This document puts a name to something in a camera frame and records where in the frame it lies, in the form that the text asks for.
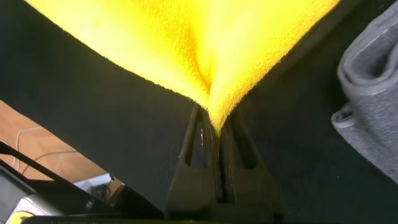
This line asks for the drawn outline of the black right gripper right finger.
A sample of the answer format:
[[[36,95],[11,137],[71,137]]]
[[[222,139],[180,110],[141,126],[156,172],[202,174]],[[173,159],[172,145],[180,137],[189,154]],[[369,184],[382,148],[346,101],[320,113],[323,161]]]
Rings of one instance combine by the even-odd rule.
[[[221,131],[226,198],[249,218],[282,218],[285,205],[248,127],[238,112]]]

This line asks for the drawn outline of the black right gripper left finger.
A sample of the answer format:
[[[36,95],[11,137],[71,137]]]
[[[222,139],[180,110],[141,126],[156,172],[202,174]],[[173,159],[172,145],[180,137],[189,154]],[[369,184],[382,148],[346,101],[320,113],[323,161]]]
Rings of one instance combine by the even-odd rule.
[[[198,124],[202,125],[201,143],[205,156],[202,169],[190,167]],[[199,218],[206,207],[222,199],[220,141],[210,123],[208,113],[201,106],[195,105],[169,188],[165,217]]]

